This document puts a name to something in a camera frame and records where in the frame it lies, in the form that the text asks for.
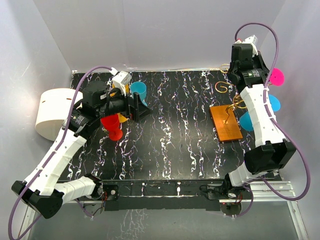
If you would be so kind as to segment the teal wine glass back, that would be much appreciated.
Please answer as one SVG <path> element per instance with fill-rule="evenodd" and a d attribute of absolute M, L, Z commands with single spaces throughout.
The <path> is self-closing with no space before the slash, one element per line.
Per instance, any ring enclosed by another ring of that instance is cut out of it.
<path fill-rule="evenodd" d="M 140 96 L 140 99 L 142 101 L 142 103 L 147 106 L 147 103 L 145 102 L 145 98 L 147 96 L 147 86 L 141 82 L 141 81 L 136 81 L 133 82 L 130 85 L 130 92 L 133 93 L 138 93 Z"/>

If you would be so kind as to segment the white paper roll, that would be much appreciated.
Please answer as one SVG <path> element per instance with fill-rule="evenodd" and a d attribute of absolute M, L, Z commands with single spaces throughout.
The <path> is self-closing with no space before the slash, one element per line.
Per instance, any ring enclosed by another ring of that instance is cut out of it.
<path fill-rule="evenodd" d="M 42 93 L 40 97 L 35 130 L 47 140 L 54 141 L 67 119 L 75 90 L 55 88 Z"/>

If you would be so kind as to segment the teal wine glass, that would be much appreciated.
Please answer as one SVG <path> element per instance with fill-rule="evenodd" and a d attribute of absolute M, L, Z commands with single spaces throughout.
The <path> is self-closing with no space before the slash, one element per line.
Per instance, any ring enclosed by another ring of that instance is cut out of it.
<path fill-rule="evenodd" d="M 138 93 L 140 96 L 140 99 L 142 101 L 142 103 L 147 106 L 147 103 L 145 102 L 145 98 L 147 96 L 147 86 L 141 82 L 141 81 L 136 81 L 133 82 L 130 85 L 130 92 L 133 93 Z"/>
<path fill-rule="evenodd" d="M 280 101 L 278 100 L 277 97 L 275 97 L 274 95 L 270 94 L 269 95 L 269 101 L 270 101 L 271 108 L 272 108 L 274 113 L 281 109 L 281 103 L 280 103 Z M 252 123 L 251 117 L 250 117 L 248 112 L 245 112 L 239 118 L 239 124 L 244 130 L 246 130 L 248 132 L 252 132 L 254 130 L 253 123 Z"/>

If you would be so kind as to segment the teal wine glass front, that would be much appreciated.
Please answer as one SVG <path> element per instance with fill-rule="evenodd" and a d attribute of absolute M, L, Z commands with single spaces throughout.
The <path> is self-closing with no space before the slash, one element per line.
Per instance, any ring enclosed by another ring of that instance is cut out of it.
<path fill-rule="evenodd" d="M 274 113 L 281 109 L 281 103 L 280 103 L 280 101 L 278 100 L 277 97 L 275 97 L 274 95 L 270 94 L 269 95 L 269 101 L 270 101 L 271 108 L 272 108 Z M 252 132 L 254 130 L 253 123 L 252 123 L 251 117 L 250 117 L 248 112 L 245 112 L 239 118 L 239 124 L 244 130 L 246 130 L 248 132 Z"/>

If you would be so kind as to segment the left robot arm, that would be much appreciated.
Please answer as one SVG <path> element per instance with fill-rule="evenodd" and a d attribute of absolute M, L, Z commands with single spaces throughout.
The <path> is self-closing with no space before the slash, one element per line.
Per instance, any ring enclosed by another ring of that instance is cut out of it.
<path fill-rule="evenodd" d="M 103 195 L 103 182 L 90 173 L 65 183 L 58 180 L 76 152 L 100 127 L 101 119 L 119 113 L 138 122 L 152 110 L 137 92 L 124 95 L 119 88 L 107 91 L 103 81 L 90 82 L 47 154 L 28 177 L 13 183 L 12 191 L 45 219 L 53 217 L 63 204 L 78 198 L 99 199 Z"/>

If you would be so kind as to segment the black front mounting bar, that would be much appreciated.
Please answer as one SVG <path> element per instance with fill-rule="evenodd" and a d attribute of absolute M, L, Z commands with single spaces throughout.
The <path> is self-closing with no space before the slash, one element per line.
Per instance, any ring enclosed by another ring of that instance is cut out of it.
<path fill-rule="evenodd" d="M 221 180 L 106 180 L 102 197 L 105 211 L 191 210 L 219 211 Z"/>

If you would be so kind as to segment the magenta wine glass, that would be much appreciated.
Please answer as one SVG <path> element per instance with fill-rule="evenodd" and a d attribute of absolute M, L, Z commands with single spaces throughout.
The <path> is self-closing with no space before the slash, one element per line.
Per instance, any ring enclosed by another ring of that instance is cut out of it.
<path fill-rule="evenodd" d="M 272 70 L 269 82 L 271 85 L 274 85 L 277 87 L 282 86 L 285 83 L 284 73 L 280 69 L 274 68 Z"/>

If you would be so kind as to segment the orange wine glass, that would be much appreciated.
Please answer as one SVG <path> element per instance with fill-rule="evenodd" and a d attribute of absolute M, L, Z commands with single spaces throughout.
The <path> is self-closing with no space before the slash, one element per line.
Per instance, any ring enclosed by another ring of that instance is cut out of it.
<path fill-rule="evenodd" d="M 127 117 L 123 116 L 121 113 L 118 113 L 117 115 L 120 123 L 125 123 L 126 121 L 129 120 Z"/>

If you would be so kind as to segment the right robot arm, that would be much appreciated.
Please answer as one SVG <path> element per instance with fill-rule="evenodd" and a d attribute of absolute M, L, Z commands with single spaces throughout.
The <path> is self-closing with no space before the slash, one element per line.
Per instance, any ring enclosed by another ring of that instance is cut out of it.
<path fill-rule="evenodd" d="M 267 173 L 280 170 L 296 152 L 294 145 L 272 122 L 276 118 L 265 82 L 269 74 L 260 53 L 253 53 L 251 43 L 235 43 L 231 48 L 228 79 L 244 101 L 253 126 L 255 147 L 244 154 L 244 162 L 228 173 L 223 181 L 223 194 L 233 199 L 243 185 Z"/>

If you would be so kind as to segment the red wine glass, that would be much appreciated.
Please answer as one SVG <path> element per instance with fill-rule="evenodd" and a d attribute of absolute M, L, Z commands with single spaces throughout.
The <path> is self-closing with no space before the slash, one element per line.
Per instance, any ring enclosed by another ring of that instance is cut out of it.
<path fill-rule="evenodd" d="M 100 119 L 104 129 L 108 131 L 108 136 L 112 141 L 118 141 L 122 138 L 123 132 L 120 129 L 120 121 L 117 114 L 113 114 Z"/>

